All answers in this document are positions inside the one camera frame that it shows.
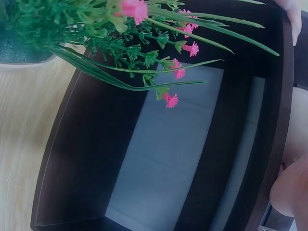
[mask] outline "light blue bottom panel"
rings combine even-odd
[[[148,93],[106,211],[106,217],[133,231],[172,231],[192,183],[223,70],[188,69],[182,80],[202,85],[171,88],[179,104],[165,108]],[[160,75],[157,83],[173,75]]]

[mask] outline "skin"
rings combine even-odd
[[[275,0],[288,14],[292,25],[293,45],[297,43],[298,35],[302,29],[302,18],[300,10],[301,0]]]
[[[282,162],[288,168],[275,181],[270,202],[308,230],[308,91],[293,88],[291,118]]]

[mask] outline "light wooden floor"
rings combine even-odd
[[[46,143],[75,68],[0,71],[0,231],[29,231]]]

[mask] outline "dark wooden tray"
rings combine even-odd
[[[263,30],[239,24],[232,24],[231,28],[273,48],[280,57],[220,33],[198,30],[200,35],[231,48],[236,56],[199,43],[207,60],[225,60],[212,65],[225,71],[198,168],[174,230],[209,229],[236,157],[251,79],[258,76],[266,81],[257,133],[224,231],[257,230],[277,177],[289,123],[293,87],[290,23],[276,5],[228,0],[190,2],[187,9],[191,11],[200,12],[203,8],[207,13],[264,25]],[[162,56],[167,55],[179,56],[171,47]],[[103,61],[100,56],[95,59]],[[196,63],[205,58],[182,55],[180,60]],[[121,74],[119,78],[141,84],[137,77]],[[43,157],[33,205],[33,230],[128,230],[104,215],[146,96],[147,92],[118,89],[75,72]],[[209,151],[215,155],[206,155]]]

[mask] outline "pink flower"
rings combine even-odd
[[[169,95],[168,93],[165,93],[163,95],[164,99],[166,100],[167,102],[167,105],[166,107],[167,108],[171,108],[171,107],[175,107],[178,102],[179,102],[179,99],[178,99],[178,95],[175,94],[173,97],[171,95]]]
[[[185,31],[185,32],[190,33],[190,34],[193,32],[193,27],[192,27],[192,25],[190,25],[190,24],[187,24],[185,28],[183,28],[183,27],[177,27],[177,29],[182,30],[182,31]]]
[[[184,9],[184,10],[180,10],[179,13],[192,13],[192,12],[191,11],[186,11]],[[188,16],[188,18],[198,18],[198,17],[197,16]],[[193,29],[198,28],[197,24],[191,23],[191,25],[192,25]]]
[[[182,64],[179,63],[177,59],[173,59],[174,66],[171,67],[171,69],[176,69],[182,67]],[[185,75],[185,69],[177,70],[173,72],[175,74],[175,78],[179,79],[182,78]]]
[[[183,45],[183,50],[190,52],[190,57],[195,56],[199,52],[199,46],[193,42],[192,46]]]
[[[122,12],[115,15],[133,17],[136,25],[148,18],[148,5],[143,0],[123,0],[120,2],[120,6]]]

